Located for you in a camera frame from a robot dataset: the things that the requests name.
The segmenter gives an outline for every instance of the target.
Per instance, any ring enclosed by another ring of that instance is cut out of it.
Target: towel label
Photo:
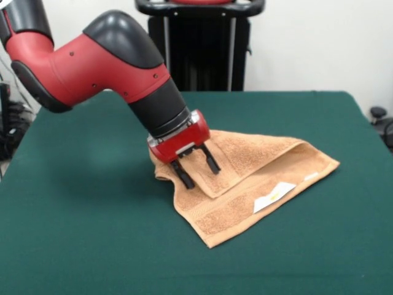
[[[254,213],[266,208],[267,206],[277,202],[283,196],[288,194],[292,189],[296,187],[296,184],[292,183],[279,183],[270,192],[270,194],[260,197],[254,202]]]

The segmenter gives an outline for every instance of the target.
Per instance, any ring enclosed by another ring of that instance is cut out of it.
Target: table
[[[341,166],[209,250],[119,96],[42,110],[0,185],[0,294],[393,294],[393,159],[349,94],[184,97],[213,129],[299,137]]]

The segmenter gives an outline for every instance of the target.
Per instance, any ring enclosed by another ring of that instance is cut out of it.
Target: white label
[[[0,9],[5,8],[5,6],[7,6],[8,4],[10,4],[12,2],[12,0],[3,0],[0,3]]]
[[[307,175],[307,176],[305,177],[305,181],[310,180],[310,179],[313,179],[314,177],[317,177],[318,174],[319,174],[318,172],[315,172],[315,173],[313,173],[313,174]]]
[[[277,202],[283,196],[288,194],[292,189],[296,187],[296,184],[292,183],[279,183],[277,186],[270,192],[270,194],[260,197],[254,202],[254,213],[266,208],[267,206]]]

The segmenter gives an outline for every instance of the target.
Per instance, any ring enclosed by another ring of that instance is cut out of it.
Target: white wall
[[[147,29],[133,0],[44,4],[57,47],[108,9]],[[392,13],[391,0],[267,0],[264,14],[251,18],[246,90],[345,90],[364,113],[378,104],[393,114]]]

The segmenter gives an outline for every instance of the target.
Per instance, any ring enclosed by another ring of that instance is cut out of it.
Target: towel
[[[293,137],[211,130],[205,144],[221,171],[214,175],[200,150],[180,159],[193,189],[151,152],[150,159],[155,177],[174,184],[175,210],[208,248],[241,234],[340,165]]]

